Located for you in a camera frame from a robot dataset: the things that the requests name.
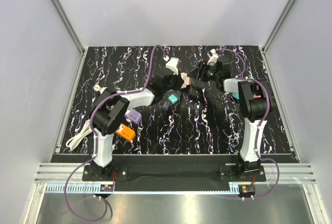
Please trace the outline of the purple power strip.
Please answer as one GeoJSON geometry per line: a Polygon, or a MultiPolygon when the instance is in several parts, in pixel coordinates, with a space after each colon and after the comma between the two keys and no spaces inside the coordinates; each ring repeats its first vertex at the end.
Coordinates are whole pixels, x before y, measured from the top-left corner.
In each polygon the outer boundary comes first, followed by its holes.
{"type": "Polygon", "coordinates": [[[125,118],[128,119],[130,122],[138,124],[142,120],[142,115],[135,109],[128,109],[125,113],[125,118]]]}

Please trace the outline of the orange power strip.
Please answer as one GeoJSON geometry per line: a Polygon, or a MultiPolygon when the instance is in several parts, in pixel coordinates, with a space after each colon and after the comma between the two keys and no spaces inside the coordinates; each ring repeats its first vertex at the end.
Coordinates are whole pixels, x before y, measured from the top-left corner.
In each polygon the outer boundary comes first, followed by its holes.
{"type": "Polygon", "coordinates": [[[136,136],[135,131],[129,128],[128,126],[124,125],[123,123],[121,123],[119,128],[116,130],[116,134],[129,142],[133,142],[136,136]]]}

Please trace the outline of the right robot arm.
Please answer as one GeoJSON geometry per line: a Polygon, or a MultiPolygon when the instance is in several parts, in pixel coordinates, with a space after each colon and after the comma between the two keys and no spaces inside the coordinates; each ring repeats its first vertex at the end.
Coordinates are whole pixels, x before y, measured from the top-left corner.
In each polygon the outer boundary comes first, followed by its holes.
{"type": "Polygon", "coordinates": [[[187,76],[202,82],[214,81],[221,92],[238,95],[240,112],[245,124],[244,138],[237,163],[231,173],[243,181],[252,179],[260,170],[259,147],[267,123],[266,118],[273,109],[265,82],[232,77],[228,59],[201,61],[187,76]]]}

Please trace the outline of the teal plug adapter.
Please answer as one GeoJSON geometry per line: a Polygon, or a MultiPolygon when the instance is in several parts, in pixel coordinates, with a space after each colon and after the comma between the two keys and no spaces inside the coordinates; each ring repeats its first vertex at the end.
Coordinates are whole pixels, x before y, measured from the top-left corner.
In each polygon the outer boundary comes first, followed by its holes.
{"type": "Polygon", "coordinates": [[[179,101],[179,96],[177,94],[171,94],[169,97],[168,97],[168,101],[171,103],[171,104],[176,104],[178,101],[179,101]]]}

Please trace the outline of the dark purple plug adapter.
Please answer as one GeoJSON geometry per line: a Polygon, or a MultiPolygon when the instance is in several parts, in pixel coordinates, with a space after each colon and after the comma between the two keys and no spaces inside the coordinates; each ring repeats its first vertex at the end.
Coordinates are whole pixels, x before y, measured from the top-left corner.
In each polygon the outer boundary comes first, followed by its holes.
{"type": "Polygon", "coordinates": [[[164,102],[162,109],[167,111],[170,108],[170,105],[171,105],[170,102],[164,102]]]}

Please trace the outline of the white pink socket adapter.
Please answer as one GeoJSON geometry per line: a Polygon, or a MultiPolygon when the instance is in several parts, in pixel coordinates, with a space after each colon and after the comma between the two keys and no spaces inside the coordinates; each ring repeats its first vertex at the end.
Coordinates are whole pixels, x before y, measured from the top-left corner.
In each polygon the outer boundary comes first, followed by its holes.
{"type": "Polygon", "coordinates": [[[187,73],[181,73],[181,78],[184,83],[181,85],[181,89],[187,88],[192,83],[192,78],[187,76],[187,73]]]}

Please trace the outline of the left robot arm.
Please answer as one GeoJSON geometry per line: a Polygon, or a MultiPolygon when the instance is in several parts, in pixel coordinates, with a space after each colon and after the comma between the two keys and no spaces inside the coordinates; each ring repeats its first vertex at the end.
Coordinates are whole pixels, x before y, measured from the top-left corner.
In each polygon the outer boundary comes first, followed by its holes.
{"type": "Polygon", "coordinates": [[[187,74],[173,72],[165,75],[157,73],[146,87],[116,92],[105,89],[95,100],[90,113],[90,128],[93,132],[94,151],[91,164],[95,165],[94,175],[107,180],[112,175],[112,145],[115,132],[125,120],[129,109],[159,103],[169,90],[186,87],[187,74]]]}

